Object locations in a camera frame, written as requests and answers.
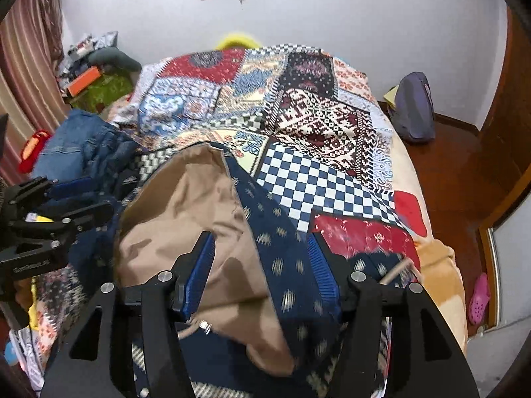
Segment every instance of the gray cushion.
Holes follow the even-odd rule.
[[[142,69],[142,65],[138,61],[133,60],[116,47],[104,47],[92,52],[88,57],[88,62],[89,66],[110,64],[127,71],[140,71]]]

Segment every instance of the purple backpack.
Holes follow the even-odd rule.
[[[395,105],[389,119],[403,140],[418,144],[435,139],[433,102],[424,73],[415,71],[400,81]]]

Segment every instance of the red slipper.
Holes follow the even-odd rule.
[[[487,274],[482,273],[474,285],[474,294],[468,305],[468,320],[475,326],[479,326],[483,321],[487,303],[491,299],[491,291],[489,289],[489,281]]]
[[[20,152],[21,162],[19,163],[20,173],[30,173],[34,166],[40,152],[51,138],[51,134],[46,130],[39,130],[25,143]]]

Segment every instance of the curtain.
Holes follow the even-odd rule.
[[[54,133],[70,110],[55,81],[62,24],[60,0],[16,0],[0,24],[0,114],[9,114],[0,175],[8,185],[27,179],[17,171],[25,142],[39,129]]]

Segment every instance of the blue and white checkered fabric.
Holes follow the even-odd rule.
[[[251,57],[275,55],[280,53],[292,53],[292,52],[307,52],[307,53],[320,53],[321,49],[315,46],[296,45],[292,43],[284,43],[282,45],[258,47],[256,49],[248,49],[246,54]]]
[[[308,231],[312,209],[403,227],[394,213],[392,192],[376,194],[351,176],[281,143],[267,150],[257,182],[272,193],[301,232]]]

